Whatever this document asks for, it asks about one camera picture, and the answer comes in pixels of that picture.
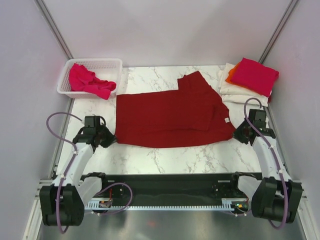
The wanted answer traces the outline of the dark red t shirt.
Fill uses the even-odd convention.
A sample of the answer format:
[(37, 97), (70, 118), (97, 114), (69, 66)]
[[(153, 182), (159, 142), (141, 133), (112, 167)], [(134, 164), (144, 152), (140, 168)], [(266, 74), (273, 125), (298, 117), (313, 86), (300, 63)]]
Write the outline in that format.
[(119, 144), (147, 148), (196, 147), (228, 141), (236, 130), (229, 109), (199, 71), (177, 80), (177, 90), (116, 98)]

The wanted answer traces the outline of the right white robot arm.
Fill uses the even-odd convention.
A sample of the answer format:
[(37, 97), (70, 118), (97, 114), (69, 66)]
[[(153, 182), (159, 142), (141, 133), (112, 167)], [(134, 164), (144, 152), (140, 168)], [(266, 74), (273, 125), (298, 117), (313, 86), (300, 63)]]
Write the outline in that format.
[(301, 183), (292, 181), (278, 153), (274, 131), (267, 127), (264, 110), (250, 109), (248, 119), (235, 130), (233, 137), (250, 144), (260, 164), (262, 179), (251, 173), (236, 172), (229, 191), (235, 197), (247, 196), (254, 217), (286, 223), (295, 220), (303, 193)]

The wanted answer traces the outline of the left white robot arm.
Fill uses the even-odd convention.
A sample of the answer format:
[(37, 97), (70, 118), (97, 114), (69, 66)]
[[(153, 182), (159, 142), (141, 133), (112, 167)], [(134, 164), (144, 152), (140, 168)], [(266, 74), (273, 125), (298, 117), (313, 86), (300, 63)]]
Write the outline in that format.
[(98, 176), (82, 180), (85, 167), (98, 147), (108, 148), (116, 137), (107, 128), (102, 116), (85, 116), (84, 126), (70, 141), (73, 150), (70, 160), (50, 185), (39, 191), (43, 224), (59, 228), (79, 226), (84, 218), (85, 206), (97, 194), (106, 196), (110, 191), (108, 182)]

